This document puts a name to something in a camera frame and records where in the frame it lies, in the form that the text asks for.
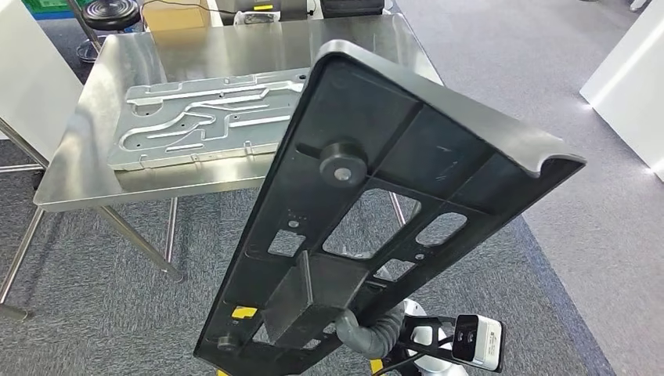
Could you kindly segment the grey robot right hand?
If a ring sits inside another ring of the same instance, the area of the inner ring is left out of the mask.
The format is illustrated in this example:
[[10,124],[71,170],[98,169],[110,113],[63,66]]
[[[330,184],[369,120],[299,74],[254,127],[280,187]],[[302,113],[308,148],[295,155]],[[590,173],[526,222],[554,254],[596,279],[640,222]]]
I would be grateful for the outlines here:
[[355,352],[361,353],[365,348],[364,328],[359,326],[355,314],[346,309],[335,320],[335,331],[339,340]]

